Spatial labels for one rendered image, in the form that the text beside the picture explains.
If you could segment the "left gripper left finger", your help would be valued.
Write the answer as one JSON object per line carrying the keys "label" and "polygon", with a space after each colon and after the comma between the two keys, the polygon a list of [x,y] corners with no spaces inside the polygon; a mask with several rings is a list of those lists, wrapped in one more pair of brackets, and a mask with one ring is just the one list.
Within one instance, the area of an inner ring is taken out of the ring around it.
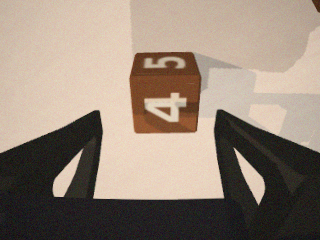
{"label": "left gripper left finger", "polygon": [[80,152],[74,177],[64,195],[93,198],[103,137],[99,110],[0,153],[0,190],[53,196],[55,178]]}

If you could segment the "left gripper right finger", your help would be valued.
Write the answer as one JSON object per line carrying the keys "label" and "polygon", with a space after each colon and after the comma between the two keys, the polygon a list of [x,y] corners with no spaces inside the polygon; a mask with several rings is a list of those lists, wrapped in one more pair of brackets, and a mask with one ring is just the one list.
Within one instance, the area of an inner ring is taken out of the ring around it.
{"label": "left gripper right finger", "polygon": [[[241,205],[250,240],[320,232],[319,152],[222,109],[216,111],[214,138],[224,198]],[[259,205],[234,148],[264,180],[265,192]]]}

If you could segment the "brown wooden number cube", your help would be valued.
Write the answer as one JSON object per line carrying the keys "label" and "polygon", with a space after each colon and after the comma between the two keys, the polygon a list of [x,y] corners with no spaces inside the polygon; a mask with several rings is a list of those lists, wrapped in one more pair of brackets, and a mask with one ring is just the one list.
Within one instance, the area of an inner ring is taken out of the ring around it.
{"label": "brown wooden number cube", "polygon": [[197,131],[201,75],[192,52],[136,53],[129,83],[136,134]]}

